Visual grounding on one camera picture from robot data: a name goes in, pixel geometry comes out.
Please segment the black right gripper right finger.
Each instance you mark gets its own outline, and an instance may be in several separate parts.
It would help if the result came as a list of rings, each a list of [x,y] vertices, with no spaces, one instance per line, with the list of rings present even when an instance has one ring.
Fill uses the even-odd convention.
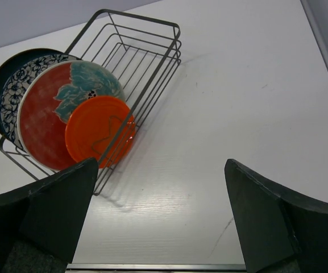
[[[328,272],[328,203],[235,159],[225,180],[247,272]]]

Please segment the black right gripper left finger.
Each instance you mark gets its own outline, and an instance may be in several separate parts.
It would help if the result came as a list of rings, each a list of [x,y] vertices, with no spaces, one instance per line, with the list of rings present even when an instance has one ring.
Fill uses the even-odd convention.
[[[0,272],[65,272],[98,175],[88,158],[0,194]]]

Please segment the orange plastic plate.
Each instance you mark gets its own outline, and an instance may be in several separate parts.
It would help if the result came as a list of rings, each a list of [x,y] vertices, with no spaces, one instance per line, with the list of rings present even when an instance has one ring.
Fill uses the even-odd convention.
[[[130,151],[136,133],[131,116],[118,134],[129,112],[125,102],[112,96],[98,96],[80,104],[65,129],[65,144],[72,159],[96,158],[102,161],[99,168],[117,164]],[[108,148],[117,134],[118,139]]]

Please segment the red teal flower plate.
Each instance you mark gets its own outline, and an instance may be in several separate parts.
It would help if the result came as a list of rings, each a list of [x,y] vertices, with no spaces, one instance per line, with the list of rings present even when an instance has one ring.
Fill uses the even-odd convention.
[[[39,74],[18,107],[16,125],[25,152],[52,170],[73,165],[65,144],[68,119],[78,105],[97,96],[124,100],[118,79],[99,64],[71,60]]]

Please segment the blue floral white plate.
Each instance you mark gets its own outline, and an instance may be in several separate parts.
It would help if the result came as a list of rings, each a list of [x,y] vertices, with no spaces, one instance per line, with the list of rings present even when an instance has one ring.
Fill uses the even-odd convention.
[[[7,79],[2,88],[0,96],[0,118],[2,122],[2,134],[16,145],[23,149],[18,136],[17,117],[19,104],[28,87],[49,67],[69,60],[78,60],[78,57],[64,53],[44,54],[24,61],[23,64]]]

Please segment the dark teal glazed plate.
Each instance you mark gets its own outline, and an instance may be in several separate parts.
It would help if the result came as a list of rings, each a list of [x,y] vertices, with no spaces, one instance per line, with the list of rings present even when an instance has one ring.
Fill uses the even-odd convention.
[[[37,57],[41,57],[47,54],[62,53],[61,51],[50,49],[50,48],[33,48],[26,51],[17,53],[16,55],[7,59],[0,66],[0,98],[2,95],[3,87],[7,82],[7,79],[20,67],[22,67],[26,62],[33,60]],[[2,126],[2,121],[0,118],[0,134],[4,135],[4,129]]]

